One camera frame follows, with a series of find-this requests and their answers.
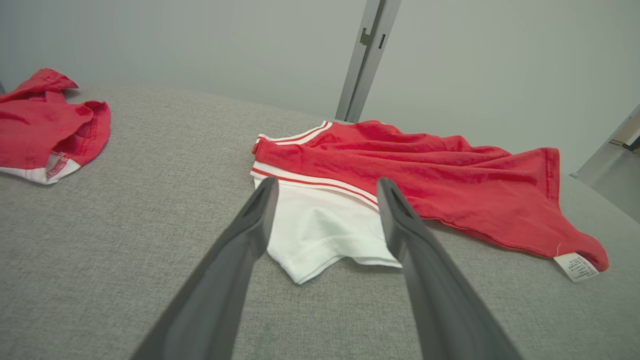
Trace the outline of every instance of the clothing tag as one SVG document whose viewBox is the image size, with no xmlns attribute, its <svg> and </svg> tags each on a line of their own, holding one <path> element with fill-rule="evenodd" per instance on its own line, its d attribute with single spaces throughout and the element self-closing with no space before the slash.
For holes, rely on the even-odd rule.
<svg viewBox="0 0 640 360">
<path fill-rule="evenodd" d="M 554 260 L 573 282 L 581 282 L 598 275 L 600 272 L 589 262 L 575 252 L 554 257 Z"/>
</svg>

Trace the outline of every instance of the gray upholstered surface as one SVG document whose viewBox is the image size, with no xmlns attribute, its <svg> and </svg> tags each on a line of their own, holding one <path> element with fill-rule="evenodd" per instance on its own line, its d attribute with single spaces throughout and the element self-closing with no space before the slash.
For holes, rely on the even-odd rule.
<svg viewBox="0 0 640 360">
<path fill-rule="evenodd" d="M 0 176 L 0 359 L 125 359 L 253 191 L 258 133 L 311 115 L 213 95 L 89 84 L 111 138 L 53 186 Z M 640 225 L 564 177 L 561 206 L 611 269 L 572 284 L 551 260 L 435 226 L 526 359 L 640 357 Z M 256 264 L 236 359 L 417 359 L 400 272 L 342 260 L 303 286 Z"/>
</svg>

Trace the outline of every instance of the folded garment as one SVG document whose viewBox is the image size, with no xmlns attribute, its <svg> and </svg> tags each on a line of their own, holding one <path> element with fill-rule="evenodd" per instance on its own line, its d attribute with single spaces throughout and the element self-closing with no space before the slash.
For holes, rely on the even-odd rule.
<svg viewBox="0 0 640 360">
<path fill-rule="evenodd" d="M 40 184 L 57 183 L 94 159 L 109 138 L 106 102 L 67 104 L 69 78 L 41 69 L 0 95 L 0 172 Z"/>
<path fill-rule="evenodd" d="M 264 178 L 257 176 L 255 187 Z M 332 190 L 280 182 L 269 255 L 296 284 L 349 257 L 361 265 L 402 267 L 387 249 L 380 214 Z"/>
<path fill-rule="evenodd" d="M 568 274 L 581 258 L 593 265 L 596 274 L 609 267 L 601 244 L 576 230 L 560 211 L 557 149 L 510 154 L 498 147 L 472 147 L 461 136 L 403 134 L 393 126 L 366 121 L 350 126 L 323 122 L 288 138 L 259 135 L 253 153 L 251 174 L 256 179 L 276 176 L 280 184 L 341 193 L 377 211 L 376 181 L 388 177 L 422 218 L 438 220 L 496 246 L 555 258 Z M 306 211 L 305 205 L 298 206 L 301 213 Z M 334 218 L 349 224 L 351 210 L 339 209 L 334 207 Z M 274 229 L 281 221 L 289 227 L 301 226 L 299 221 L 278 218 L 277 210 Z M 332 218 L 322 221 L 327 228 L 336 224 Z M 269 248 L 287 249 L 286 257 L 278 252 L 274 258 L 291 275 L 290 260 L 304 258 L 309 249 L 315 249 L 314 254 L 335 257 L 333 240 L 339 234 L 333 230 L 330 233 L 332 241 L 306 241 L 294 253 L 292 248 L 300 240 L 276 232 Z M 289 234 L 295 234 L 295 230 L 289 230 Z M 375 237 L 367 238 L 371 246 L 375 246 Z M 317 256 L 313 261 L 321 263 Z M 591 276 L 588 270 L 582 269 L 576 276 Z M 296 281 L 305 276 L 308 274 L 292 278 Z"/>
</svg>

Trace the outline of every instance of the red t-shirt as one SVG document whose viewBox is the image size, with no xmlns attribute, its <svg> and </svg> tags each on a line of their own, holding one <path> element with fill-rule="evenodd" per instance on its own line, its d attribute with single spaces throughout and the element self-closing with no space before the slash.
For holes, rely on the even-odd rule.
<svg viewBox="0 0 640 360">
<path fill-rule="evenodd" d="M 324 122 L 290 138 L 260 135 L 253 153 L 257 174 L 331 188 L 374 207 L 376 181 L 388 177 L 422 218 L 507 249 L 547 258 L 576 252 L 598 271 L 609 267 L 601 244 L 560 211 L 557 149 L 514 155 L 472 147 L 462 136 L 403 134 L 366 121 Z"/>
</svg>

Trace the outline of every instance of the gray wall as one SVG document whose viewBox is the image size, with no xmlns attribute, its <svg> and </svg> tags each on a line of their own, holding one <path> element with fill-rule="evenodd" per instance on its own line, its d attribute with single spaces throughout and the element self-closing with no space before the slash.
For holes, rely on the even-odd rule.
<svg viewBox="0 0 640 360">
<path fill-rule="evenodd" d="M 0 1 L 0 81 L 42 67 L 333 117 L 365 0 Z"/>
<path fill-rule="evenodd" d="M 638 0 L 404 0 L 360 120 L 574 172 L 638 104 Z"/>
</svg>

